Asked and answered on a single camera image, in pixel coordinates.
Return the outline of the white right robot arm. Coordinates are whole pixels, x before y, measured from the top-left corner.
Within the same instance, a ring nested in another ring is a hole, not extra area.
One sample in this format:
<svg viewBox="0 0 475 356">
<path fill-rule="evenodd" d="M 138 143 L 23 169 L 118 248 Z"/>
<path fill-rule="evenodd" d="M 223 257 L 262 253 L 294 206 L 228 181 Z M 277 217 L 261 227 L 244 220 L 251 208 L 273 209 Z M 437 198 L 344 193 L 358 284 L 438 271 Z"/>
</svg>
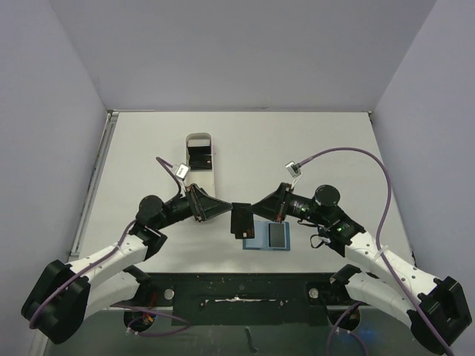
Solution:
<svg viewBox="0 0 475 356">
<path fill-rule="evenodd" d="M 451 355 L 451 345 L 472 322 L 461 284 L 429 274 L 382 246 L 339 207 L 339 200 L 331 185 L 306 198 L 282 183 L 252 211 L 273 222 L 291 216 L 316 226 L 324 245 L 350 261 L 330 281 L 335 301 L 373 306 L 405 324 L 429 352 Z"/>
</svg>

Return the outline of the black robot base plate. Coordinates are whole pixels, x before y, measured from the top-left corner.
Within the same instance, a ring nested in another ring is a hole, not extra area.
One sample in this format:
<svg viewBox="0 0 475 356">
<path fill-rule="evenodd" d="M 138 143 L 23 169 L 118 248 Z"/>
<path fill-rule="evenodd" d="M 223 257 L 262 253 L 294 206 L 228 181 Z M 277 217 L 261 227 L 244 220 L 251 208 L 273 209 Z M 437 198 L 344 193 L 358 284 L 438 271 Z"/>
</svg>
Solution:
<svg viewBox="0 0 475 356">
<path fill-rule="evenodd" d="M 329 273 L 151 273 L 123 304 L 170 308 L 173 325 L 308 326 L 334 324 L 354 303 Z"/>
</svg>

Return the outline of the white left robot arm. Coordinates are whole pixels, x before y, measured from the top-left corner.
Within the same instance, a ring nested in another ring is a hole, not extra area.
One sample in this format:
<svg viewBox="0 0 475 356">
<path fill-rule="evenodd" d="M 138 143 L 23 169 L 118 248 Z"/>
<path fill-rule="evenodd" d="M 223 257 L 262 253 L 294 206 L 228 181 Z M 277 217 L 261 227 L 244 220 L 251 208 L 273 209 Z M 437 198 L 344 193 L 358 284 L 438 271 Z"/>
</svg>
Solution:
<svg viewBox="0 0 475 356">
<path fill-rule="evenodd" d="M 22 306 L 22 316 L 31 329 L 60 344 L 86 318 L 115 303 L 144 304 L 151 286 L 136 265 L 163 247 L 167 236 L 161 229 L 190 217 L 204 222 L 231 210 L 231 203 L 210 197 L 195 184 L 169 202 L 154 195 L 144 197 L 118 242 L 73 262 L 49 263 Z"/>
</svg>

